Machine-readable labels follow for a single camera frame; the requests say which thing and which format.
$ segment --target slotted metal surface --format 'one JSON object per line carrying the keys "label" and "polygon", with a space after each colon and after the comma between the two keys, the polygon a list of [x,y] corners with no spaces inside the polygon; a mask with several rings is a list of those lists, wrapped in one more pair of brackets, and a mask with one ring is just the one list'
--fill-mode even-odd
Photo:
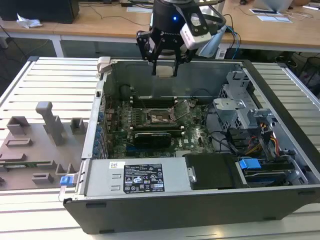
{"label": "slotted metal surface", "polygon": [[[318,99],[290,71],[279,67],[276,63],[254,63],[253,65],[320,151],[320,105]],[[261,105],[268,108],[260,93],[255,91],[254,94]]]}
{"label": "slotted metal surface", "polygon": [[25,116],[30,123],[44,123],[35,109],[39,101],[52,102],[52,113],[62,122],[71,118],[89,121],[97,86],[97,59],[40,57],[28,62],[15,79],[12,91],[0,102],[0,145],[12,116]]}
{"label": "slotted metal surface", "polygon": [[[42,57],[35,64],[29,63],[25,71],[22,70],[21,77],[0,98],[0,116],[9,112],[30,115],[30,123],[43,123],[41,118],[34,118],[34,107],[38,101],[52,101],[53,111],[61,113],[62,121],[69,121],[73,112],[81,112],[82,117],[90,112],[93,94],[77,94],[77,88],[92,89],[98,80],[96,72],[92,70],[91,75],[72,75],[69,70],[67,75],[33,75],[30,71],[34,65],[77,65],[95,66],[97,59],[91,58],[50,58]],[[275,64],[256,64],[259,70],[279,70]],[[276,83],[278,86],[296,85],[286,74],[264,74],[267,82]],[[55,92],[49,94],[16,94],[18,88],[53,88]],[[69,95],[59,94],[56,89],[73,89]],[[312,110],[310,99],[306,96],[281,96],[280,100],[286,104],[290,111],[306,112]],[[0,117],[0,133],[6,134],[8,118]],[[314,118],[296,118],[305,133],[314,135],[319,133],[318,120]],[[59,189],[36,189],[21,190],[19,194],[15,191],[0,191],[0,239],[81,239],[81,240],[318,240],[320,239],[320,204],[309,204],[295,211],[279,221],[248,222],[217,226],[203,226],[191,228],[165,229],[157,231],[123,232],[101,235],[87,235],[79,227],[78,223],[64,209],[58,200]],[[157,217],[150,214],[150,221],[156,221]]]}

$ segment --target red wire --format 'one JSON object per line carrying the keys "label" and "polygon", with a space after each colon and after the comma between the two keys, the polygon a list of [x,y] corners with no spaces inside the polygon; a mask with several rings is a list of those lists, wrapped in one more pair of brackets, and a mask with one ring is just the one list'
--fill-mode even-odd
{"label": "red wire", "polygon": [[252,139],[255,139],[255,138],[256,138],[256,136],[253,136],[253,137],[249,140],[249,142],[248,142],[249,146],[250,146],[250,144],[251,144]]}

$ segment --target computer case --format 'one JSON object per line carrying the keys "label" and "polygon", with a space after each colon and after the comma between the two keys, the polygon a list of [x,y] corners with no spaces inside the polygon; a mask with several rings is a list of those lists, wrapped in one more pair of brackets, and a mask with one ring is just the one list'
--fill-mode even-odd
{"label": "computer case", "polygon": [[77,0],[1,0],[0,16],[5,21],[15,21],[17,14],[27,19],[71,24],[77,17]]}

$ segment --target warning label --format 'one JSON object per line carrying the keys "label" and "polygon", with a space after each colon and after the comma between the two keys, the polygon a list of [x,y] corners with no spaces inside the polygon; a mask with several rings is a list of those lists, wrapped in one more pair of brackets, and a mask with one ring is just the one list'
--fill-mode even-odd
{"label": "warning label", "polygon": [[162,164],[125,165],[123,179],[126,194],[165,191]]}

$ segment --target blue latch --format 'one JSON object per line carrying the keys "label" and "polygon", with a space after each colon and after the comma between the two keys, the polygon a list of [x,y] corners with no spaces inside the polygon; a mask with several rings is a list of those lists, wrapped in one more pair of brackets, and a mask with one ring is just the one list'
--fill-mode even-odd
{"label": "blue latch", "polygon": [[74,185],[73,181],[74,181],[74,176],[63,176],[60,179],[60,185],[67,186],[67,187],[73,186]]}
{"label": "blue latch", "polygon": [[260,169],[261,165],[257,158],[243,158],[239,161],[241,169]]}

